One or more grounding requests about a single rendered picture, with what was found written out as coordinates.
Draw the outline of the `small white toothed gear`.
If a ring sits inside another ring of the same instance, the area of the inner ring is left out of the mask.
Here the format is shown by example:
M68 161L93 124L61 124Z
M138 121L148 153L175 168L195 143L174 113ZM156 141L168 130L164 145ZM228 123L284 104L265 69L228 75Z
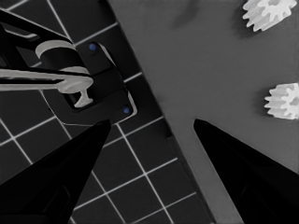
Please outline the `small white toothed gear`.
M264 32L290 17L297 4L297 0L248 0L242 19L248 20L246 26L253 26L254 32Z
M267 113L278 119L299 119L299 84L279 84L264 99Z

